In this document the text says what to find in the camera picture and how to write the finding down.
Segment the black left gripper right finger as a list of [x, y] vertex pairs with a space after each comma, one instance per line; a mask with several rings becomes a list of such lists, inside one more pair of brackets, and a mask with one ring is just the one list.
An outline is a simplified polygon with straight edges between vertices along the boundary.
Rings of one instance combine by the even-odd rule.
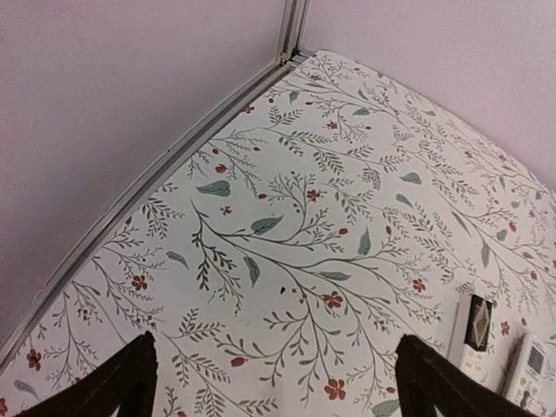
[[400, 338], [396, 354], [395, 378], [403, 417], [531, 415], [464, 375], [414, 334]]

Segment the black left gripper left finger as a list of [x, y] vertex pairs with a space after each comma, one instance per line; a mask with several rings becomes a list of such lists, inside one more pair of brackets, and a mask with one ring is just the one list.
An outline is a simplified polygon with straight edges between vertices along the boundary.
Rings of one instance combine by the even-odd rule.
[[156, 383], [155, 338], [147, 331], [81, 381], [23, 410], [20, 415], [150, 417]]

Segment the small white remote control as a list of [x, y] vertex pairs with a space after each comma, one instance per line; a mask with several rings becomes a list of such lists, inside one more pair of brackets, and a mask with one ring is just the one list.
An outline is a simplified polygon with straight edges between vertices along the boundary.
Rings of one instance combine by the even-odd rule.
[[549, 350], [535, 334], [524, 334], [506, 382], [505, 398], [532, 412], [541, 391], [549, 361]]

